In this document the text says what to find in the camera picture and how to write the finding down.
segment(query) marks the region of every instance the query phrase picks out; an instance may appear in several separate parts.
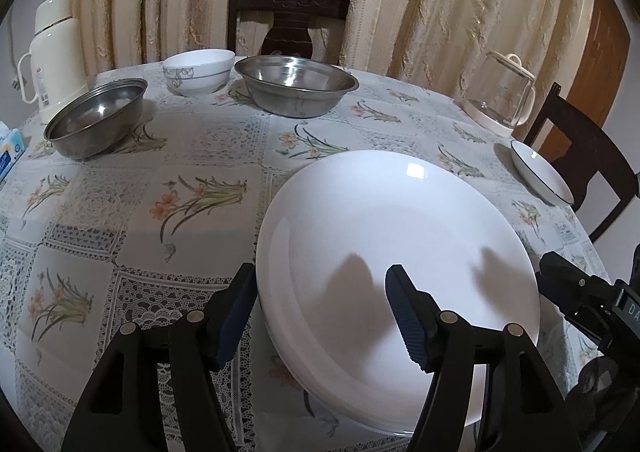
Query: stack of white plates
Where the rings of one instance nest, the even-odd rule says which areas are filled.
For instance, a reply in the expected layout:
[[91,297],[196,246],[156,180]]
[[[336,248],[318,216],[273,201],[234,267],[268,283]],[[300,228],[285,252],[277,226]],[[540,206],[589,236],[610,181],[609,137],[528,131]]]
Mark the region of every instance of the stack of white plates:
[[[521,324],[535,342],[540,303],[517,235],[480,193],[410,156],[355,151],[294,175],[276,194],[257,248],[260,303],[276,349],[337,414],[413,432],[431,382],[411,361],[385,296],[402,264],[417,289],[471,324]],[[467,422],[481,415],[476,366]]]

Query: dining table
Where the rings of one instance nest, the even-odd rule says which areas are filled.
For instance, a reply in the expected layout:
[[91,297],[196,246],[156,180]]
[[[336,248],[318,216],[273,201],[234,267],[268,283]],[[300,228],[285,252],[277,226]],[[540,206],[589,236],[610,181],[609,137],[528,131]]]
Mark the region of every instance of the dining table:
[[[28,148],[0,185],[0,385],[45,452],[60,449],[121,324],[166,325],[202,308],[254,260],[280,187],[336,153],[394,151],[442,167],[502,213],[534,269],[556,251],[608,279],[572,209],[544,203],[518,176],[511,139],[477,125],[452,98],[348,71],[359,88],[310,119],[258,108],[233,70],[223,89],[193,98],[168,89],[158,62],[101,73],[96,86],[137,77],[148,89],[130,135],[83,161],[57,153],[37,115],[25,122]],[[597,355],[545,299],[537,346],[563,394]],[[183,450],[167,364],[158,379],[169,449]],[[242,451],[387,451],[408,442],[333,414],[306,392],[274,349],[259,303],[212,381]]]

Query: wooden chair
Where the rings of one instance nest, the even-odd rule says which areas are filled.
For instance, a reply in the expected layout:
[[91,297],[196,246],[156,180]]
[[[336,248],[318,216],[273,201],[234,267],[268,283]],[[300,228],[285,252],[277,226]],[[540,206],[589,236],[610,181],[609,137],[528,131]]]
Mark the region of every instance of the wooden chair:
[[629,278],[629,286],[640,295],[640,245],[636,246],[634,252],[634,263],[631,268],[631,278]]
[[238,10],[273,12],[273,26],[262,42],[261,55],[295,55],[311,58],[309,36],[312,16],[347,19],[350,0],[229,0],[226,20],[226,48],[236,50]]
[[638,196],[638,177],[615,143],[587,115],[559,96],[560,85],[554,82],[524,143],[531,145],[546,119],[551,120],[571,146],[564,156],[551,162],[574,195],[573,209],[578,210],[587,194],[587,184],[600,171],[620,201],[589,236],[598,239],[620,216],[629,202]]

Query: bowl with floral pattern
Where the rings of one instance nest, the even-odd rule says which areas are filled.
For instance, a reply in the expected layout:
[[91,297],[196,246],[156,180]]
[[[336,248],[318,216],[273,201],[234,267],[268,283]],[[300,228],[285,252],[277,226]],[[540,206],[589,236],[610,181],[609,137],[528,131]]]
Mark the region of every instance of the bowl with floral pattern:
[[162,63],[167,87],[185,97],[216,92],[229,80],[236,54],[229,50],[193,50]]

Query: wooden door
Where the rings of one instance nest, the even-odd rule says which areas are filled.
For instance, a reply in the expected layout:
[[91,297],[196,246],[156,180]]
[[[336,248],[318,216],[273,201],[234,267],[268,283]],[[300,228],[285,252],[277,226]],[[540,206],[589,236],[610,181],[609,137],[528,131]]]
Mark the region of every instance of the wooden door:
[[[615,1],[594,0],[587,43],[566,100],[600,127],[618,93],[628,51],[629,32]],[[566,153],[569,145],[569,139],[553,127],[540,154],[554,161]]]

